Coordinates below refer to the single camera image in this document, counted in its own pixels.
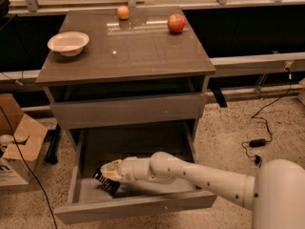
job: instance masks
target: white robotic arm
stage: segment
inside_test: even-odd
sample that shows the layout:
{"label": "white robotic arm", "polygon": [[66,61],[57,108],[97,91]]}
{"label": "white robotic arm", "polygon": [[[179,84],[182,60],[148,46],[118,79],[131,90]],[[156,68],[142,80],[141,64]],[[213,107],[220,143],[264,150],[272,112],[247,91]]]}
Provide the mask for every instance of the white robotic arm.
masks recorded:
{"label": "white robotic arm", "polygon": [[150,158],[128,157],[101,168],[121,183],[188,180],[253,212],[252,228],[305,228],[305,171],[287,160],[273,160],[256,177],[218,170],[158,152]]}

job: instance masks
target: glossy tabletop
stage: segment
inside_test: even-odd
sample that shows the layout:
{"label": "glossy tabletop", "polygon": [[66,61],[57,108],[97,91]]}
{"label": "glossy tabletop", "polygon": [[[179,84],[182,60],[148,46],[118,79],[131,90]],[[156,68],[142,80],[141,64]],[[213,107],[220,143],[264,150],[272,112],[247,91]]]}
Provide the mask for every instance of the glossy tabletop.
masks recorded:
{"label": "glossy tabletop", "polygon": [[69,85],[214,73],[188,21],[182,33],[169,32],[167,20],[174,13],[183,11],[131,8],[125,21],[118,19],[115,9],[70,11],[60,32],[81,31],[90,42],[74,57],[50,52],[36,83]]}

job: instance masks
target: open drawer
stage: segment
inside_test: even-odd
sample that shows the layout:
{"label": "open drawer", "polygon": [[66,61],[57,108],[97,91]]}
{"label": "open drawer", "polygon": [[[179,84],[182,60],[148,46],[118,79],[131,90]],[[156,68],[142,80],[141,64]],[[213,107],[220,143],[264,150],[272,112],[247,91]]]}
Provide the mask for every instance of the open drawer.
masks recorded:
{"label": "open drawer", "polygon": [[170,94],[51,103],[62,129],[148,123],[202,116],[205,94]]}
{"label": "open drawer", "polygon": [[114,196],[92,178],[96,168],[127,156],[149,157],[158,151],[193,161],[193,144],[185,121],[154,122],[82,129],[71,179],[68,205],[54,213],[66,224],[161,214],[211,207],[215,195],[186,180],[171,184],[137,181],[121,184]]}

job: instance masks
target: cabinet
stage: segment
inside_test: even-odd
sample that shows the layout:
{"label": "cabinet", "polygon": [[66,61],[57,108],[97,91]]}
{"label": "cabinet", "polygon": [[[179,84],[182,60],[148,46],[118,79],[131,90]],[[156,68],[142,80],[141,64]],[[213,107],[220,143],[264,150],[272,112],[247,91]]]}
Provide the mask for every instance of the cabinet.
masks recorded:
{"label": "cabinet", "polygon": [[214,66],[187,22],[171,34],[176,7],[70,11],[60,32],[82,31],[90,44],[76,57],[50,52],[37,77],[76,155],[65,223],[211,207],[215,196],[177,179],[136,182],[111,197],[92,179],[102,164],[164,151],[194,162],[193,139]]}

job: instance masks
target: speckled floor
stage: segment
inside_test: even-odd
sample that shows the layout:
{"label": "speckled floor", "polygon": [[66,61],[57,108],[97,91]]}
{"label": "speckled floor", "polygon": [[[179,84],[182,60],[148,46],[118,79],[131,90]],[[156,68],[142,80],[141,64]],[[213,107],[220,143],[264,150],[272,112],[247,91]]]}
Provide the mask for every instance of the speckled floor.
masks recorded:
{"label": "speckled floor", "polygon": [[[197,162],[207,166],[254,175],[259,169],[248,159],[241,142],[266,137],[263,124],[251,116],[261,107],[272,102],[264,100],[234,100],[228,108],[219,108],[210,101],[200,120],[194,142]],[[280,99],[265,109],[261,116],[268,119],[274,141],[264,148],[251,150],[259,154],[263,163],[275,158],[286,158],[305,168],[305,106],[296,96]],[[54,119],[40,119],[51,127]],[[60,138],[56,165],[44,163],[47,149],[43,148],[35,173],[49,196],[51,207],[67,203],[74,161],[74,149],[63,132]],[[114,219],[100,222],[64,225],[57,219],[58,228],[251,228],[252,214],[222,198],[217,198],[213,208],[145,216],[132,219]],[[37,182],[30,185],[0,187],[0,228],[54,228],[47,203]]]}

